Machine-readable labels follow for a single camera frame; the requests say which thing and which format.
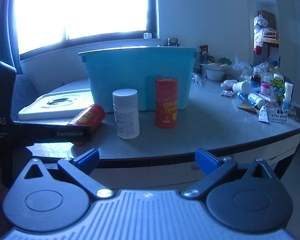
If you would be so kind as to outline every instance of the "window frame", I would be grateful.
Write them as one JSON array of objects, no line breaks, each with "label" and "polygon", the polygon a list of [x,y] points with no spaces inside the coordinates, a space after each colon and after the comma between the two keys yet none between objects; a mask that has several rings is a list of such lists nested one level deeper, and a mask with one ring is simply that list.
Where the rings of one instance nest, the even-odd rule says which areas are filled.
[{"label": "window frame", "polygon": [[157,13],[156,13],[156,0],[148,0],[147,11],[147,25],[146,31],[133,31],[121,33],[105,33],[92,36],[86,36],[75,39],[67,39],[66,33],[62,37],[61,42],[43,46],[37,49],[20,54],[20,60],[34,57],[47,52],[55,51],[58,49],[70,48],[78,45],[91,44],[102,41],[118,41],[128,39],[143,39],[143,33],[148,32],[152,34],[152,38],[157,38]]}]

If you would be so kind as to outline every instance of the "table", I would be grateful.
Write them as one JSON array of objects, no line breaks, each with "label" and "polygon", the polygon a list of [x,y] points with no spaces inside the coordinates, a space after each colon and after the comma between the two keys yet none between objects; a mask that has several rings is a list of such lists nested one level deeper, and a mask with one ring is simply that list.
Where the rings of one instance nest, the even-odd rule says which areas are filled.
[{"label": "table", "polygon": [[[79,80],[52,92],[88,87],[88,80]],[[241,103],[239,98],[222,97],[219,95],[221,91],[219,82],[206,78],[202,79],[202,86],[193,83],[188,107],[178,111],[177,126],[172,129],[156,127],[154,111],[144,111],[139,113],[140,135],[123,140],[116,134],[113,113],[109,113],[92,141],[83,147],[71,143],[47,143],[35,144],[28,149],[49,163],[55,162],[55,158],[77,157],[90,148],[97,148],[101,158],[98,167],[104,169],[96,169],[93,172],[95,177],[104,177],[101,170],[108,170],[115,174],[114,177],[120,177],[126,187],[157,187],[180,180],[182,183],[197,181],[202,173],[199,174],[194,165],[194,152],[201,147],[219,157],[230,155],[239,162],[252,162],[256,157],[262,157],[274,164],[294,154],[300,144],[300,123],[291,117],[288,123],[258,122],[257,114],[237,107]],[[40,120],[37,123],[67,124],[70,119]],[[134,169],[134,172],[118,172],[125,169]],[[144,179],[152,174],[154,179],[139,183],[136,170],[137,178]],[[162,180],[158,173],[175,176],[175,179],[158,184],[155,181]],[[125,180],[134,182],[128,185]],[[114,181],[108,183],[117,188],[121,185]]]}]

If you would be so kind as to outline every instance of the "floor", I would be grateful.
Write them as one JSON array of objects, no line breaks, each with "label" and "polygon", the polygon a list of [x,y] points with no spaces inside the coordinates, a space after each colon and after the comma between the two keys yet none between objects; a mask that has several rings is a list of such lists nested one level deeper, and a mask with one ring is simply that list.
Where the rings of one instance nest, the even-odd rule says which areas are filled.
[{"label": "floor", "polygon": [[293,213],[287,231],[300,240],[300,155],[294,158],[281,182],[293,200]]}]

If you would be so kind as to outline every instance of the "metal canister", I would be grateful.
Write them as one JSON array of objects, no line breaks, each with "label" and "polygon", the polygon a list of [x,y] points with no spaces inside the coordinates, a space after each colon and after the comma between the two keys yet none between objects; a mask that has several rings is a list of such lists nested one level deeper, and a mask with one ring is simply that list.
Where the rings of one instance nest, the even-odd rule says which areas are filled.
[{"label": "metal canister", "polygon": [[168,38],[168,46],[180,47],[180,44],[178,43],[178,39],[177,38]]}]

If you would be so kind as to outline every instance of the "white pill bottle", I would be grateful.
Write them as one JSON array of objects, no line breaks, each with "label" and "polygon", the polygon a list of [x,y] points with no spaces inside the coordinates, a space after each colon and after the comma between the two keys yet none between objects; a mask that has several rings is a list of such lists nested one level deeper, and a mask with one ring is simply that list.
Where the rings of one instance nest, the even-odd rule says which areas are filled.
[{"label": "white pill bottle", "polygon": [[112,93],[117,135],[122,139],[133,139],[140,134],[138,91],[119,89]]}]

